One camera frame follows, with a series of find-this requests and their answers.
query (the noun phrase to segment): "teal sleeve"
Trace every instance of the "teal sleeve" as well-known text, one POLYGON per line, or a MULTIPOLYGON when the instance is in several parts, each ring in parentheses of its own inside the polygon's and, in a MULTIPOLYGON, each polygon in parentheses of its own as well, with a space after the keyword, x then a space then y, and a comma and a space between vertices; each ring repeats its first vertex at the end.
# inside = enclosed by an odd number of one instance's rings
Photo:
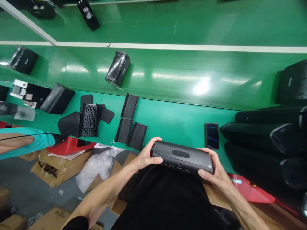
POLYGON ((33 136, 34 140, 31 144, 0 154, 0 160, 10 157, 25 155, 55 145, 55 140, 52 134, 46 133, 45 131, 41 131, 38 129, 26 128, 26 127, 7 128, 7 129, 0 129, 0 133, 19 133, 24 135, 34 135, 33 136))

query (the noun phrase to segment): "hand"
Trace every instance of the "hand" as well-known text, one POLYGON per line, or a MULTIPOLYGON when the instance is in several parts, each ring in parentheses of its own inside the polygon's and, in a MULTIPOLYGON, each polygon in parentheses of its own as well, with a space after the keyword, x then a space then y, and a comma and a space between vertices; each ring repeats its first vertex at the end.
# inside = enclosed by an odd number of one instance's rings
POLYGON ((198 175, 200 175, 200 177, 202 177, 203 179, 209 181, 221 192, 227 192, 230 189, 230 186, 233 186, 233 183, 231 182, 229 176, 223 168, 217 153, 209 148, 201 148, 201 150, 209 153, 209 156, 212 160, 214 173, 212 175, 211 173, 206 172, 203 169, 199 169, 198 175))
POLYGON ((161 157, 150 157, 150 151, 153 148, 154 143, 161 140, 162 138, 160 137, 154 137, 148 142, 133 162, 136 165, 136 170, 145 168, 148 165, 158 165, 163 162, 161 157))

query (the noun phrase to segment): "plastic bag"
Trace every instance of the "plastic bag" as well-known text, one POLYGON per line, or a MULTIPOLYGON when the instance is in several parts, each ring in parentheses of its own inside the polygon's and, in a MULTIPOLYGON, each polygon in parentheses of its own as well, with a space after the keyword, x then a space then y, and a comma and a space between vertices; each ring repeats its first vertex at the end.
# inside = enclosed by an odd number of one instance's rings
POLYGON ((108 145, 96 144, 95 148, 108 148, 100 154, 91 156, 85 163, 83 169, 77 176, 76 182, 82 193, 89 188, 95 178, 100 175, 102 180, 109 178, 111 167, 113 165, 113 157, 122 152, 123 149, 108 145))

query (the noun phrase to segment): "phone screen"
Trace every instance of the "phone screen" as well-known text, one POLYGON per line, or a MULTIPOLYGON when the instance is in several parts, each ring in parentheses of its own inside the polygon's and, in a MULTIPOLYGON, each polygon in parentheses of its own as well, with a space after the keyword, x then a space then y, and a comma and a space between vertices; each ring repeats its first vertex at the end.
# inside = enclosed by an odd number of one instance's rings
POLYGON ((219 149, 220 140, 218 137, 218 124, 217 123, 206 123, 205 124, 206 134, 206 147, 210 149, 219 149))

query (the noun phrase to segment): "black cable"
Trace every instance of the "black cable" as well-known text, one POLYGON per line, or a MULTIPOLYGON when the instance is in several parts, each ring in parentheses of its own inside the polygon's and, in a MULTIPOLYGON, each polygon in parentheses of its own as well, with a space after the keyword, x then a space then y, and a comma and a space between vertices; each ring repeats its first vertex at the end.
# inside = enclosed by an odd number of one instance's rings
MULTIPOLYGON (((42 135, 42 134, 51 134, 51 133, 32 134, 32 135, 17 136, 17 137, 35 136, 35 135, 42 135)), ((5 139, 1 139, 0 141, 4 141, 4 140, 8 140, 8 139, 13 139, 13 138, 17 138, 17 137, 9 137, 9 138, 5 138, 5 139)))

